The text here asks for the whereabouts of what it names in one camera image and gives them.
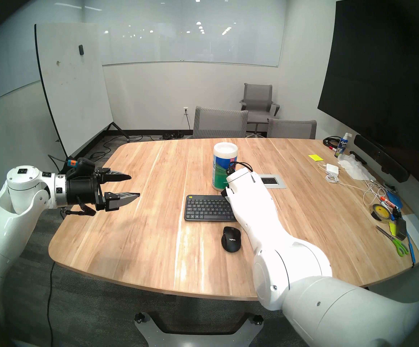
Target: spray bottle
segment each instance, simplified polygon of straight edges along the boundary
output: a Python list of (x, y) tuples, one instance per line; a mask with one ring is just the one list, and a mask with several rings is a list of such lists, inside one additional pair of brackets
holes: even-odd
[(352, 134), (346, 132), (345, 136), (341, 138), (338, 143), (338, 147), (336, 147), (335, 156), (338, 158), (338, 155), (345, 152), (346, 145), (348, 144), (348, 137), (352, 136)]

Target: wall-mounted whiteboard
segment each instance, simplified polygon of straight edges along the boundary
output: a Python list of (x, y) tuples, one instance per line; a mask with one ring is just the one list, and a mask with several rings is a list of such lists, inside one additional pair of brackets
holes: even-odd
[(82, 0), (32, 0), (0, 26), (0, 96), (39, 80), (34, 25), (81, 22)]
[(85, 0), (97, 9), (86, 10), (85, 22), (100, 27), (104, 65), (204, 61), (278, 66), (286, 1)]
[(52, 22), (37, 24), (34, 30), (49, 110), (63, 151), (72, 155), (113, 122), (97, 26)]

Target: wireless mouse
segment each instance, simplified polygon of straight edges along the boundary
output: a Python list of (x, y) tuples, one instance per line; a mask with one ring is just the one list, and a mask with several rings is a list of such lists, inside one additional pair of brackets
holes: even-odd
[(236, 252), (241, 247), (241, 232), (231, 226), (224, 227), (223, 236), (221, 238), (224, 250), (228, 252)]

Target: black monitor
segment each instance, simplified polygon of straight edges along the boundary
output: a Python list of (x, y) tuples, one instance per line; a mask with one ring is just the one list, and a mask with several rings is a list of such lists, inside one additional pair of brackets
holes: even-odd
[(399, 0), (336, 2), (318, 108), (419, 181), (419, 24)]

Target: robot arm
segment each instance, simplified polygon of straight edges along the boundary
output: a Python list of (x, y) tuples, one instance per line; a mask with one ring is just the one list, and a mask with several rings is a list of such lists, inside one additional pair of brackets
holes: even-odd
[(75, 165), (66, 175), (31, 166), (16, 167), (7, 173), (0, 191), (0, 287), (44, 210), (80, 205), (82, 211), (66, 210), (66, 214), (93, 216), (96, 211), (85, 204), (94, 204), (96, 210), (114, 211), (140, 196), (130, 192), (102, 194), (101, 184), (131, 177), (109, 168), (95, 170), (94, 163), (84, 158)]
[(268, 310), (282, 310), (310, 346), (396, 346), (419, 320), (419, 301), (400, 303), (332, 277), (317, 246), (280, 223), (255, 172), (227, 177), (223, 192), (254, 251), (253, 281)]

